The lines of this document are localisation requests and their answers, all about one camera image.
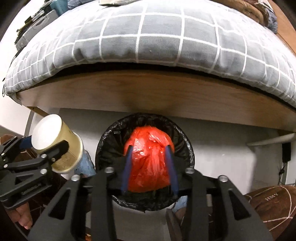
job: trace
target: bed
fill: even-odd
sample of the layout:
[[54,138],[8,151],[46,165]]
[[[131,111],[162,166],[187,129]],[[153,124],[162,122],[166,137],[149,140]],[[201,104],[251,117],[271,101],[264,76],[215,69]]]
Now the bed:
[[5,93],[41,115],[152,112],[295,131],[296,32],[271,4],[278,36],[208,0],[90,2],[29,42]]

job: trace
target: black garbage bag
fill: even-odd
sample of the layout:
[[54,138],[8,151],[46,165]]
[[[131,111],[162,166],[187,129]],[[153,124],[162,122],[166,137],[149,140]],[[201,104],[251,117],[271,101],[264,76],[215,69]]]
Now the black garbage bag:
[[[173,121],[162,115],[136,113],[113,123],[102,135],[96,150],[96,169],[112,166],[112,159],[123,156],[124,144],[138,126],[154,126],[167,133],[175,146],[175,156],[182,158],[186,167],[194,168],[194,153],[185,133]],[[113,196],[120,206],[139,210],[157,211],[176,202],[170,186],[144,193],[127,192]]]

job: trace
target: black clamp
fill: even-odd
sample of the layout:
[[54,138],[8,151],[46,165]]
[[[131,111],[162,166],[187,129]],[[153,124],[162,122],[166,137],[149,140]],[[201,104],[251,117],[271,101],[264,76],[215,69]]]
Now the black clamp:
[[38,193],[51,187],[51,164],[68,151],[69,144],[62,141],[39,157],[13,162],[22,151],[31,147],[31,139],[14,137],[0,146],[0,201],[7,210],[13,210]]

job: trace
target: wooden bed frame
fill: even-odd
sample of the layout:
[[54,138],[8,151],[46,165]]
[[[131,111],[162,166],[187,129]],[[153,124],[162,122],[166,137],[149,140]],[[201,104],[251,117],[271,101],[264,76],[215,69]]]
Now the wooden bed frame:
[[[278,36],[296,53],[296,31],[280,8]],[[118,70],[53,77],[17,93],[22,104],[221,121],[296,131],[296,109],[263,93],[198,74]]]

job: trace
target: brown fabric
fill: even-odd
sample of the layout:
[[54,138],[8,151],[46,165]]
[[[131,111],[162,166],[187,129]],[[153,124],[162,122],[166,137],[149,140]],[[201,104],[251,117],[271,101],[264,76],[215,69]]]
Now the brown fabric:
[[181,224],[182,219],[185,216],[185,212],[186,212],[186,207],[180,208],[178,211],[175,212],[175,216],[176,216],[179,224]]
[[262,13],[250,3],[244,0],[213,0],[214,2],[221,3],[227,7],[233,8],[249,18],[253,19],[254,21],[258,22],[259,24],[265,26],[264,18]]
[[244,0],[246,2],[248,2],[249,4],[251,4],[253,7],[257,8],[263,15],[263,26],[267,26],[268,25],[268,18],[269,18],[269,14],[266,10],[266,8],[264,7],[264,5],[262,5],[259,0]]
[[296,187],[272,186],[246,194],[245,197],[266,224],[274,240],[296,214]]

